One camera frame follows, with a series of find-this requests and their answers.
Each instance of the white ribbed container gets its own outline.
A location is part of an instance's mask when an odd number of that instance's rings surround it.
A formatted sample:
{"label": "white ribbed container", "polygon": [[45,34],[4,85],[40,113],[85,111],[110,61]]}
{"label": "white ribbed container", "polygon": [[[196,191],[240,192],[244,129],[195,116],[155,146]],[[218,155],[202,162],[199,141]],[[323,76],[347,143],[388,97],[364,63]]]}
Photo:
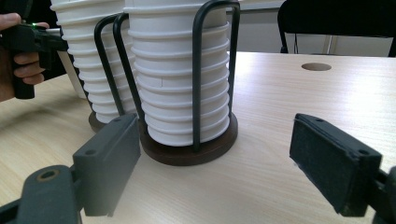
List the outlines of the white ribbed container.
{"label": "white ribbed container", "polygon": [[[192,24],[206,0],[126,0],[131,52],[149,135],[171,147],[192,145]],[[201,142],[229,125],[227,90],[230,24],[225,9],[204,22],[201,75]]]}
{"label": "white ribbed container", "polygon": [[[68,52],[73,55],[74,66],[79,69],[79,78],[84,81],[84,90],[88,92],[88,99],[96,118],[102,123],[109,123],[119,116],[117,108],[106,80],[106,73],[102,66],[95,41],[94,28],[102,18],[121,13],[124,0],[51,0],[51,9],[55,11],[58,22],[62,26],[67,41]],[[129,23],[126,21],[121,28],[124,45],[127,49],[132,46],[132,38],[127,34]],[[120,98],[126,113],[135,113],[134,100],[128,88],[125,73],[122,69],[112,25],[108,25],[102,32],[102,40],[110,67],[120,91]],[[134,63],[134,56],[127,50],[130,63]]]}

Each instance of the human hand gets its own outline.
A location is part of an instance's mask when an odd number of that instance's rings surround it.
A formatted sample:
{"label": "human hand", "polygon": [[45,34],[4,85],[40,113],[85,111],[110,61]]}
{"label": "human hand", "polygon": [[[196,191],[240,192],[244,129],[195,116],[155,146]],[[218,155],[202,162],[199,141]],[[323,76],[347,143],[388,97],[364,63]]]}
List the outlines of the human hand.
{"label": "human hand", "polygon": [[[17,13],[0,15],[0,31],[11,26],[21,23],[21,17]],[[40,22],[37,26],[49,26]],[[11,60],[18,64],[25,64],[12,71]],[[26,84],[35,85],[44,81],[41,74],[45,69],[40,68],[38,62],[38,53],[24,52],[15,55],[13,59],[9,58],[7,50],[0,48],[0,102],[14,97],[14,89],[12,87],[12,74],[21,77]]]}

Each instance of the light wood tabletop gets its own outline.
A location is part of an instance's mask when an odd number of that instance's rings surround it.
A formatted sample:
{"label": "light wood tabletop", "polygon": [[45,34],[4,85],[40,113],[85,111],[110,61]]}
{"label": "light wood tabletop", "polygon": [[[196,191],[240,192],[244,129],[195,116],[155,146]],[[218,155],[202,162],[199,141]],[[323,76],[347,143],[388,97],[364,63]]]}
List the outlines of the light wood tabletop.
{"label": "light wood tabletop", "polygon": [[[309,71],[305,63],[326,63]],[[0,104],[0,205],[24,179],[72,155],[94,132],[91,109],[67,76],[37,85],[33,100]],[[238,137],[222,157],[175,167],[142,150],[114,217],[83,223],[371,223],[341,217],[289,156],[293,119],[325,119],[396,165],[396,59],[238,52],[233,95]]]}

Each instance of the brown round base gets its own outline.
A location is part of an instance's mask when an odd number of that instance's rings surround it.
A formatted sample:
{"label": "brown round base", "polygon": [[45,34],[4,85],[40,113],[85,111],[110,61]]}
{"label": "brown round base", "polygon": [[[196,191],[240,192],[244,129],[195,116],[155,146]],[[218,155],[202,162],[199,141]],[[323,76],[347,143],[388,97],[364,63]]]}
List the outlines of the brown round base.
{"label": "brown round base", "polygon": [[225,154],[238,135],[238,121],[232,114],[227,131],[216,139],[202,143],[199,152],[193,152],[192,146],[169,147],[154,141],[141,122],[139,132],[143,149],[155,161],[174,166],[191,166],[213,161]]}
{"label": "brown round base", "polygon": [[94,132],[99,132],[103,127],[105,127],[105,123],[102,123],[96,118],[96,113],[91,112],[90,117],[88,118],[88,122],[91,124],[91,128]]}

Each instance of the chair backrest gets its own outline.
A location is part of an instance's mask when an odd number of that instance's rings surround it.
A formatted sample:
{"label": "chair backrest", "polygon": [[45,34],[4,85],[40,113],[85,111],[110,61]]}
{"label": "chair backrest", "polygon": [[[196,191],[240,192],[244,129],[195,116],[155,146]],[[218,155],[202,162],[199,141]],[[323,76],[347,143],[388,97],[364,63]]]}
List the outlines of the chair backrest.
{"label": "chair backrest", "polygon": [[[285,33],[396,37],[396,0],[286,0],[277,22],[282,53]],[[393,38],[389,57],[396,56]]]}

